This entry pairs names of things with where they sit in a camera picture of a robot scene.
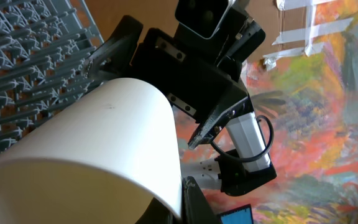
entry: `gray plastic crate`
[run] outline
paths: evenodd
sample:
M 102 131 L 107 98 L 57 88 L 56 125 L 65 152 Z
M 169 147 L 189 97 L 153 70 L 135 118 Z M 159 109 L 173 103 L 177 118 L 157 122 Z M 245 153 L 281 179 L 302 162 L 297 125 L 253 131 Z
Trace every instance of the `gray plastic crate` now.
M 103 39 L 84 0 L 0 0 L 0 153 L 100 83 L 79 75 Z

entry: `cable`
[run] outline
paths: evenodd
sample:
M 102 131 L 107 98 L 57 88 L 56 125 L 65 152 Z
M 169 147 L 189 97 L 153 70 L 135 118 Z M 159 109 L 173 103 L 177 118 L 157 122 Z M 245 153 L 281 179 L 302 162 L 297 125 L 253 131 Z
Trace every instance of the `cable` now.
M 270 148 L 272 148 L 272 144 L 273 144 L 273 139 L 274 139 L 274 130 L 273 130 L 273 125 L 270 122 L 270 120 L 264 116 L 264 115 L 259 115 L 258 117 L 256 117 L 256 120 L 258 122 L 260 122 L 262 119 L 264 119 L 267 123 L 267 126 L 269 128 L 270 131 L 270 136 L 268 138 L 268 143 L 265 147 L 265 149 L 259 153 L 258 155 L 254 156 L 254 157 L 250 157 L 250 158 L 237 158 L 234 156 L 230 156 L 229 154 L 225 153 L 221 148 L 219 148 L 219 146 L 213 141 L 211 143 L 212 147 L 215 149 L 216 152 L 218 152 L 221 156 L 225 157 L 226 159 L 230 159 L 232 161 L 236 161 L 236 162 L 255 162 L 258 159 L 262 158 L 264 155 L 266 155 L 266 153 L 269 153 Z

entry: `white tape strip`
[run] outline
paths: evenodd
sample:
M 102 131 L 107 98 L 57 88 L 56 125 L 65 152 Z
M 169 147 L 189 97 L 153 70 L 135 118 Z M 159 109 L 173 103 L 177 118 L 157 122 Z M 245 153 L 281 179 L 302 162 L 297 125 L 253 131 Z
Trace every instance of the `white tape strip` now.
M 325 24 L 313 26 L 309 29 L 310 38 L 345 31 L 349 24 L 352 22 L 352 20 L 353 18 L 348 18 L 340 21 L 327 22 Z M 305 40 L 305 36 L 305 28 L 280 32 L 280 35 L 276 38 L 276 41 L 272 45 Z
M 306 7 L 306 30 L 305 30 L 305 54 L 310 56 L 313 38 L 311 34 L 314 32 L 314 19 L 316 17 L 316 5 Z
M 314 44 L 310 47 L 310 55 L 321 53 L 324 49 L 325 42 Z M 296 57 L 301 56 L 305 52 L 304 47 L 298 47 L 290 50 L 282 50 L 272 54 L 264 55 L 264 65 L 266 70 L 271 70 L 276 67 L 276 61 L 284 57 Z
M 335 0 L 276 0 L 276 3 L 279 10 L 290 10 L 331 1 Z

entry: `brown cardboard box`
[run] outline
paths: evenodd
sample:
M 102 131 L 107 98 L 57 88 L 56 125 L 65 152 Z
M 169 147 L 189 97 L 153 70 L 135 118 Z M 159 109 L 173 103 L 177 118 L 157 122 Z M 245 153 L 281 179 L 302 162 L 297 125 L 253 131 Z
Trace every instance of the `brown cardboard box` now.
M 278 10 L 275 0 L 250 0 L 246 11 L 254 18 L 266 33 L 266 39 L 247 59 L 248 62 L 262 60 L 263 55 L 288 50 L 295 47 L 304 47 L 305 41 L 272 45 L 280 32 L 305 28 L 306 8 Z
M 107 39 L 124 15 L 131 15 L 144 25 L 140 41 L 149 28 L 158 27 L 173 36 L 178 27 L 175 10 L 178 0 L 100 0 L 86 3 L 104 39 Z M 249 62 L 280 50 L 305 46 L 305 41 L 272 45 L 281 31 L 305 27 L 305 8 L 279 11 L 275 0 L 250 0 L 246 11 L 266 33 L 263 44 L 248 58 Z

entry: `painted backdrop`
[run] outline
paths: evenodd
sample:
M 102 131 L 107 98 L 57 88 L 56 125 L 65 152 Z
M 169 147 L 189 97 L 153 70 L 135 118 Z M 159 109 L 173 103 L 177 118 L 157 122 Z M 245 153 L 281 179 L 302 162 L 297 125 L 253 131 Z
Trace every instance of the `painted backdrop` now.
M 205 190 L 216 213 L 251 203 L 258 223 L 358 223 L 358 1 L 319 5 L 316 24 L 349 17 L 345 32 L 314 40 L 326 43 L 321 54 L 280 59 L 270 72 L 246 66 L 257 112 L 274 122 L 278 177 L 243 197 Z M 217 156 L 209 146 L 187 150 L 196 126 L 175 116 L 183 162 Z M 226 131 L 216 141 L 233 148 Z

